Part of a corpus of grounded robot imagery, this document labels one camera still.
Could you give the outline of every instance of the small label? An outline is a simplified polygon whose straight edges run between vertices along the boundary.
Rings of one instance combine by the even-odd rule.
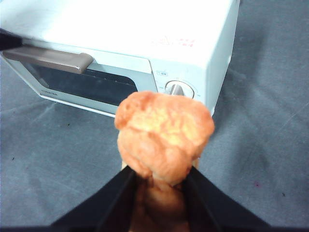
[[[58,95],[58,94],[56,94],[56,93],[49,92],[49,91],[46,91],[46,90],[41,90],[41,91],[44,92],[44,93],[49,93],[49,94],[53,94],[53,95]]]
[[[160,75],[160,76],[168,76],[168,73],[165,71],[156,71],[156,74]]]

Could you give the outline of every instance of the oven door handle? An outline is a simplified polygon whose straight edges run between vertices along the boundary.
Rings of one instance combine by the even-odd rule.
[[[76,74],[82,74],[93,62],[92,56],[86,53],[76,54],[28,45],[5,50],[3,55],[8,59]]]

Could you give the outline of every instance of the baked pastry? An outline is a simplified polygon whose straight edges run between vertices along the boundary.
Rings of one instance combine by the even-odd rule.
[[[114,123],[120,155],[140,176],[132,230],[147,222],[147,231],[188,231],[180,183],[214,131],[208,109],[184,96],[134,92]]]

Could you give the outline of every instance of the black object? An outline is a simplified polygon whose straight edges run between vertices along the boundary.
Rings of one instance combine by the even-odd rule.
[[[22,64],[45,88],[107,104],[119,106],[137,91],[135,83],[126,76],[92,69],[76,74],[36,64]]]
[[[2,232],[127,232],[137,189],[128,166],[92,197],[49,227],[1,228]],[[221,192],[196,168],[183,182],[190,232],[309,232],[273,228]]]
[[[20,47],[21,45],[21,37],[0,28],[0,51]]]

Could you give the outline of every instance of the oven door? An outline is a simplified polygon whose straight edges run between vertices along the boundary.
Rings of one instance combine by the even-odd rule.
[[[3,55],[41,97],[108,116],[114,116],[120,102],[135,91],[157,92],[149,60],[86,52],[23,46]]]

